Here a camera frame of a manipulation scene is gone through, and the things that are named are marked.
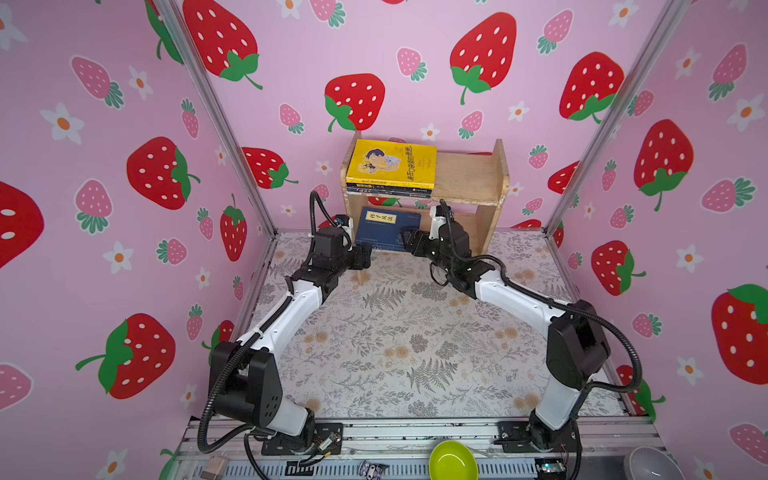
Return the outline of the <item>blue book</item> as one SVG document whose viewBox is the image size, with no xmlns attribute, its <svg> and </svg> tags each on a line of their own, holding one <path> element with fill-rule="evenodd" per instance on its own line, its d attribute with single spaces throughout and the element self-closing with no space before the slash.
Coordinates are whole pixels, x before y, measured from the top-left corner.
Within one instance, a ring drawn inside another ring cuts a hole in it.
<svg viewBox="0 0 768 480">
<path fill-rule="evenodd" d="M 373 249 L 404 252 L 403 232 L 418 230 L 421 215 L 411 212 L 395 212 L 376 208 L 363 208 L 355 231 L 357 244 L 367 244 Z"/>
</svg>

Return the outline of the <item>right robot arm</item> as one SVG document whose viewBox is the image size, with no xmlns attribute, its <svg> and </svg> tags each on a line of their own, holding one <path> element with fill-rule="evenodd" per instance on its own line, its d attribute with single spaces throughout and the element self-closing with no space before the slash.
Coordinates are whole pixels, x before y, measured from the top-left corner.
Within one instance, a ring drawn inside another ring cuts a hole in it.
<svg viewBox="0 0 768 480">
<path fill-rule="evenodd" d="M 523 321 L 546 341 L 547 385 L 532 410 L 524 437 L 536 450 L 555 449 L 564 438 L 580 439 L 578 417 L 589 394 L 596 390 L 629 394 L 642 384 L 639 354 L 627 336 L 600 317 L 583 300 L 567 303 L 512 281 L 505 263 L 491 255 L 472 253 L 469 236 L 441 202 L 430 212 L 431 224 L 401 232 L 404 249 L 426 258 L 432 272 L 439 271 L 442 285 L 467 297 L 491 304 Z M 633 376 L 626 385 L 597 381 L 611 355 L 607 338 L 614 336 L 626 351 Z"/>
</svg>

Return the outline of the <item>yellow cartoon cover book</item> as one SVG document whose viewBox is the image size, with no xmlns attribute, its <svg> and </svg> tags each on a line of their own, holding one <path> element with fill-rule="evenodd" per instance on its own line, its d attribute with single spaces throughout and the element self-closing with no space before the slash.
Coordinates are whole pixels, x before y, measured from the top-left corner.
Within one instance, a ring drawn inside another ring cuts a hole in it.
<svg viewBox="0 0 768 480">
<path fill-rule="evenodd" d="M 358 139 L 347 167 L 346 182 L 432 190 L 437 154 L 434 146 Z"/>
</svg>

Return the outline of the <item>black book yellow title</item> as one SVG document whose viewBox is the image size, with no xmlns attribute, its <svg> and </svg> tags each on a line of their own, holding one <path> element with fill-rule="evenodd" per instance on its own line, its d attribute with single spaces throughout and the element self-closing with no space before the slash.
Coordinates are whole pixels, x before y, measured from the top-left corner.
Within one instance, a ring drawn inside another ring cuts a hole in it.
<svg viewBox="0 0 768 480">
<path fill-rule="evenodd" d="M 386 185 L 363 185 L 363 184 L 347 183 L 345 187 L 346 187 L 346 191 L 349 193 L 363 194 L 366 196 L 377 196 L 377 197 L 389 196 L 389 197 L 409 197 L 409 198 L 430 199 L 433 193 L 432 189 L 386 186 Z"/>
</svg>

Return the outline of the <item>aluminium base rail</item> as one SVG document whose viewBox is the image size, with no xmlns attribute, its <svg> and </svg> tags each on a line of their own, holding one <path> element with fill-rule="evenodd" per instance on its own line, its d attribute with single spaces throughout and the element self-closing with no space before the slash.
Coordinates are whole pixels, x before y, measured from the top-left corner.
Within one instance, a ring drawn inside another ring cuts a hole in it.
<svg viewBox="0 0 768 480">
<path fill-rule="evenodd" d="M 444 440 L 465 445 L 482 479 L 565 479 L 575 464 L 572 446 L 550 453 L 501 445 L 500 418 L 343 419 L 338 452 L 310 469 L 290 467 L 290 455 L 264 456 L 252 447 L 257 465 L 270 479 L 358 479 L 363 462 L 384 466 L 386 479 L 426 479 L 433 449 Z M 624 458 L 637 447 L 658 450 L 664 444 L 643 417 L 582 417 L 580 478 L 623 479 Z"/>
</svg>

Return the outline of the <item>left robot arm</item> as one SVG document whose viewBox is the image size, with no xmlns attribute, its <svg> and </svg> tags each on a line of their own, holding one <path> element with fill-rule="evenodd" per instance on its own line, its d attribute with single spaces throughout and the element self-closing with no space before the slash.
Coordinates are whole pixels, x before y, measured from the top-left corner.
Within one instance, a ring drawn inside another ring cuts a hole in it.
<svg viewBox="0 0 768 480">
<path fill-rule="evenodd" d="M 350 217 L 331 217 L 318 192 L 310 193 L 309 207 L 309 251 L 285 278 L 283 300 L 237 340 L 223 341 L 213 349 L 208 398 L 196 437 L 203 454 L 250 431 L 281 436 L 300 453 L 312 447 L 315 414 L 284 395 L 277 363 L 340 278 L 349 270 L 370 267 L 372 248 L 353 244 Z"/>
</svg>

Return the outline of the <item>grey bowl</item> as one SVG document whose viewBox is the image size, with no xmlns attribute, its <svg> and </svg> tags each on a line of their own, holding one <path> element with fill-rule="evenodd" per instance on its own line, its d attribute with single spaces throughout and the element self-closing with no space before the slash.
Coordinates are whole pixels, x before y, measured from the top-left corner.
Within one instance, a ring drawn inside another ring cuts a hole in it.
<svg viewBox="0 0 768 480">
<path fill-rule="evenodd" d="M 684 480 L 685 477 L 665 452 L 640 446 L 628 453 L 623 460 L 625 476 L 629 480 Z"/>
</svg>

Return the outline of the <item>green bowl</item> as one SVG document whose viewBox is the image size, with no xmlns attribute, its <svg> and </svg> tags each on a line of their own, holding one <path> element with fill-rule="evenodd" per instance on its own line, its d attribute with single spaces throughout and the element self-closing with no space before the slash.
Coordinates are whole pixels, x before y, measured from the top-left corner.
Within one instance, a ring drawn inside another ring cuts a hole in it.
<svg viewBox="0 0 768 480">
<path fill-rule="evenodd" d="M 428 461 L 431 480 L 478 480 L 477 461 L 468 447 L 445 440 L 434 447 Z"/>
</svg>

